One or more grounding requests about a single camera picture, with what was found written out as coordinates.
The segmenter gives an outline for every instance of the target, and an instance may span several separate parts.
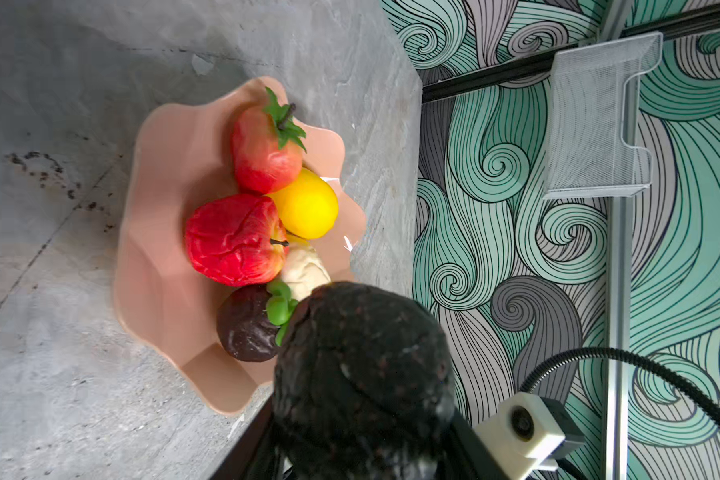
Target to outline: red apple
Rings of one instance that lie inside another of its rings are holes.
[[[244,189],[268,194],[287,187],[302,169],[306,132],[293,123],[294,104],[280,105],[267,88],[267,106],[244,110],[232,126],[235,178]]]
[[[238,194],[205,204],[186,222],[192,266],[229,286],[267,283],[288,253],[286,228],[269,197]]]

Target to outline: silver metal post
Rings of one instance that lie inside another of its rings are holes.
[[[621,36],[633,0],[611,0],[598,35],[599,42]],[[630,82],[624,97],[624,140],[634,144],[637,114],[637,85]],[[608,213],[608,264],[606,296],[606,346],[630,348],[630,292],[632,279],[633,197],[610,200]],[[609,360],[606,374],[606,404],[603,415],[603,478],[626,480],[627,407],[630,368]]]

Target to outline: gray marble table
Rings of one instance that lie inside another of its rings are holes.
[[[409,293],[421,82],[376,0],[0,0],[0,478],[202,478],[240,436],[116,323],[137,129],[271,75],[346,143],[359,280]]]

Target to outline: lemon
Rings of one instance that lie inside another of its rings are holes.
[[[301,238],[319,238],[336,222],[338,199],[322,178],[302,168],[288,187],[267,194],[286,229]]]

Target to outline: bowl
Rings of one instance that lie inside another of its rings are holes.
[[[184,249],[184,224],[203,204],[238,192],[232,175],[230,133],[245,109],[267,102],[265,87],[281,104],[286,92],[261,77],[202,106],[166,104],[144,120],[136,140],[133,173],[120,227],[114,310],[124,330],[152,346],[192,384],[205,403],[224,415],[246,407],[272,381],[276,359],[239,362],[219,343],[216,310],[233,288],[197,273]],[[338,181],[344,142],[333,131],[294,120],[307,132],[304,165],[336,192],[338,218],[310,240],[332,280],[353,280],[350,252],[365,233],[365,214]]]

